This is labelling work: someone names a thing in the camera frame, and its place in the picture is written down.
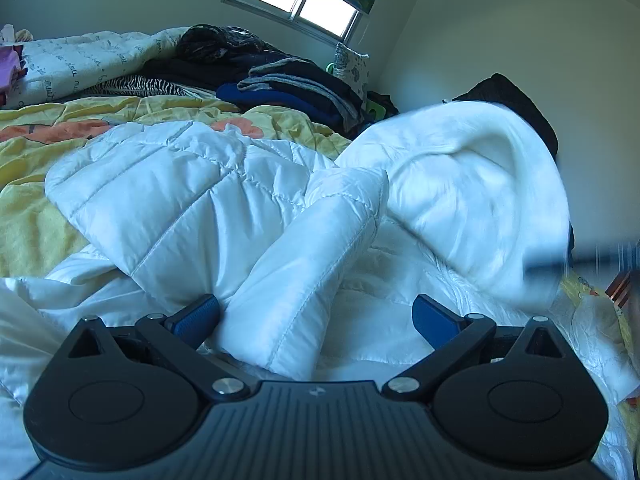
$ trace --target yellow blanket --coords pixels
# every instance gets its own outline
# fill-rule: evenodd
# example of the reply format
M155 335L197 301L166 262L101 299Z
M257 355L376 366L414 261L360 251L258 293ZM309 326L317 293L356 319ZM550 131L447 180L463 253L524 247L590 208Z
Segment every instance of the yellow blanket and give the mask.
M219 100L178 96L89 97L66 104L46 103L0 111L0 130L21 124L53 126L63 121L102 119L157 124L195 120L224 130L236 124L254 138L286 139L335 159L350 143L298 111L258 106L244 114ZM24 137L0 142L0 276L45 276L87 244L44 195L44 177L65 153L86 139L41 144Z

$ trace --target window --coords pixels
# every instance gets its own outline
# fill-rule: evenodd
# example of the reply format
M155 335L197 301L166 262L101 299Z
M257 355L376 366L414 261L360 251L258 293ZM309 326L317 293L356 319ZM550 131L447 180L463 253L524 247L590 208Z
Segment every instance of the window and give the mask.
M358 11L342 0L224 0L248 8L323 40L345 41Z

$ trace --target patterned pillow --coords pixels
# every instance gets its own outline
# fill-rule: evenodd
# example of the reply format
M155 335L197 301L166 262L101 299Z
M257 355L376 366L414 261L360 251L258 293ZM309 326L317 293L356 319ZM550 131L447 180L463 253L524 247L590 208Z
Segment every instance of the patterned pillow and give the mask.
M338 43L335 47L334 75L347 83L362 99L362 106L367 102L368 62L367 54L358 54L342 43Z

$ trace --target wall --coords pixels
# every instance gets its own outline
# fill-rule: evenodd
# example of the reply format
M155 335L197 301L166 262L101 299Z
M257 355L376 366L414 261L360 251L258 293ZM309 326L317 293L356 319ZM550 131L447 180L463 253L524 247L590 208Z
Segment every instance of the wall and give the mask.
M418 0L379 87L410 110L503 73L556 131L577 246L638 239L638 45L627 0Z
M371 54L372 80L382 70L414 3L376 0L370 16L360 21L350 46ZM335 50L330 44L220 0L0 0L0 22L13 23L16 30L28 28L36 38L100 30L153 33L196 23L237 25L320 66L333 60Z

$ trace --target window frame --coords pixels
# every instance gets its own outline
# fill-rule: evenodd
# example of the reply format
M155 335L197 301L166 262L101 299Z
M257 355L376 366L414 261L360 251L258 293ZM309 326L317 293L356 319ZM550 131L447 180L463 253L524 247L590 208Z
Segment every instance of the window frame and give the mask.
M224 4L239 7L239 9L248 10L249 12L253 12L254 14L258 14L284 25L288 25L289 27L295 28L308 36L316 38L316 40L324 41L332 46L335 46L338 42L347 43L362 17L362 12L356 9L356 12L354 12L344 35L341 37L313 22L310 22L309 20L305 20L300 16L300 11L302 10L306 0L299 0L297 6L294 7L291 13L272 6L262 0L222 0L222 2Z

